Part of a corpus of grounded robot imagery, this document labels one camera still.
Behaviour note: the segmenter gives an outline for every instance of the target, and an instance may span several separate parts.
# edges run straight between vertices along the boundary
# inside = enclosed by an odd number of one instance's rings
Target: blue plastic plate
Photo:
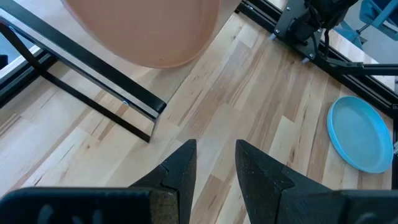
[[[394,153],[389,130],[367,102],[354,96],[336,100],[327,123],[331,142],[347,163],[374,174],[390,167]]]

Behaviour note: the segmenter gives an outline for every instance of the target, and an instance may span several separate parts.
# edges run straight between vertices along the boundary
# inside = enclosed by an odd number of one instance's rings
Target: black metal rail
[[[57,62],[57,59],[54,56],[44,52],[43,50],[37,51],[34,54],[34,57],[46,70]],[[2,77],[0,79],[0,108],[6,105],[39,76],[40,74],[34,70],[27,61],[24,61],[10,71],[6,76]]]

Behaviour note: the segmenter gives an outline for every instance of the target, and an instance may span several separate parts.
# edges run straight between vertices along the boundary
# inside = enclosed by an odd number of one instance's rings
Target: salmon-colored bowl
[[[193,60],[214,31],[220,0],[62,0],[116,55],[152,68]]]

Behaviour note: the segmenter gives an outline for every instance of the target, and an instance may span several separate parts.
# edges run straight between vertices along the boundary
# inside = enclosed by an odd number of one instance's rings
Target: black metal frame
[[[101,60],[99,57],[97,57],[90,51],[78,45],[75,41],[63,35],[57,29],[54,29],[52,26],[48,25],[42,19],[33,15],[33,13],[23,8],[13,0],[2,0],[0,2],[0,9],[5,10],[10,15],[14,16],[19,21],[21,21],[22,23],[24,23],[25,25],[27,25],[28,27],[30,27],[31,29],[33,29],[34,31],[45,37],[46,39],[53,42],[61,49],[63,49],[64,51],[66,51],[67,53],[69,53],[79,61],[83,62],[85,65],[92,68],[94,71],[98,72],[100,75],[107,78],[109,81],[117,84],[117,86],[120,86],[123,90],[125,90],[130,95],[135,97],[137,101],[140,101],[141,103],[145,104],[148,108],[143,108],[139,106],[137,103],[129,100],[125,96],[122,96],[120,93],[116,92],[115,90],[113,90],[112,88],[110,88],[109,86],[107,86],[106,84],[95,78],[94,76],[90,75],[88,72],[84,71],[83,69],[75,65],[73,62],[69,61],[68,59],[66,59],[56,51],[52,50],[50,47],[47,47],[39,40],[35,39],[25,31],[20,29],[18,26],[15,26],[7,19],[0,17],[0,23],[3,23],[3,25],[1,26],[1,32],[4,34],[4,36],[6,36],[6,38],[10,41],[10,43],[20,52],[20,54],[28,61],[28,63],[34,67],[34,70],[36,72],[39,72],[40,75],[42,75],[48,81],[52,82],[53,84],[67,91],[68,93],[78,98],[82,102],[91,106],[98,112],[107,116],[109,119],[121,125],[122,127],[126,128],[127,130],[129,130],[136,136],[140,137],[144,141],[146,142],[150,141],[150,137],[153,135],[153,132],[155,131],[155,128],[157,126],[157,121],[159,120],[161,113],[166,107],[166,103],[164,101],[162,101],[153,93],[140,86],[138,83],[131,80],[129,77],[125,76],[120,71],[116,70],[111,65],[107,64],[105,61]],[[76,71],[80,75],[89,79],[94,84],[98,85],[108,93],[112,94],[117,99],[121,100],[124,104],[129,105],[131,108],[134,108],[136,111],[138,111],[141,115],[151,120],[154,123],[154,127],[152,128],[151,134],[148,135],[145,132],[137,129],[135,126],[129,124],[127,121],[123,120],[118,115],[110,112],[106,108],[99,105],[97,102],[93,101],[92,99],[88,98],[84,94],[75,90],[71,86],[62,82],[55,76],[49,74],[49,72],[47,71],[49,66],[46,67],[38,63],[37,58],[35,58],[34,55],[32,55],[29,52],[29,50],[19,40],[19,38],[17,37],[17,35],[15,35],[14,32],[17,32],[21,36],[25,37],[33,44],[37,45],[41,49],[45,50],[48,54],[55,57],[57,60],[63,62],[65,65],[74,69],[74,71]],[[26,87],[28,83],[29,82],[25,82],[23,85],[19,85],[19,87],[21,88]],[[10,99],[11,98],[6,96],[6,101],[9,101]]]
[[[34,57],[44,67],[50,68],[57,59],[43,51],[38,50]],[[29,86],[40,74],[27,61],[22,62],[12,71],[0,79],[0,108],[12,100],[25,87]]]
[[[267,0],[243,0],[237,8],[238,12],[247,15],[254,22],[278,37],[275,27],[282,15],[282,10]],[[289,47],[293,48],[303,57],[306,54],[281,39]],[[398,140],[398,95],[370,75],[397,75],[398,65],[375,64],[368,65],[362,62],[352,62],[333,47],[328,48],[328,57],[325,59],[326,47],[324,41],[320,41],[318,51],[310,60],[322,70],[326,71],[334,79],[338,80],[358,96],[375,106],[394,120],[393,143]],[[392,163],[392,188],[398,189],[398,159],[394,156]]]

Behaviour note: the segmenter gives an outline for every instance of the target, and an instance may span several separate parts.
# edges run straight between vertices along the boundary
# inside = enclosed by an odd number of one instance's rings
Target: wooden floor
[[[233,14],[175,94],[168,94],[150,144],[38,78],[0,110],[0,194],[33,185],[127,187],[192,138],[198,141],[198,160],[191,223],[249,223],[235,171],[237,139],[332,189],[389,189],[391,170],[359,172],[330,143],[329,107],[354,94],[268,37],[246,16]],[[144,77],[154,70],[131,71]],[[150,128],[134,110],[63,64],[50,73]],[[164,98],[168,83],[157,82],[156,89]],[[391,128],[391,119],[382,116]]]

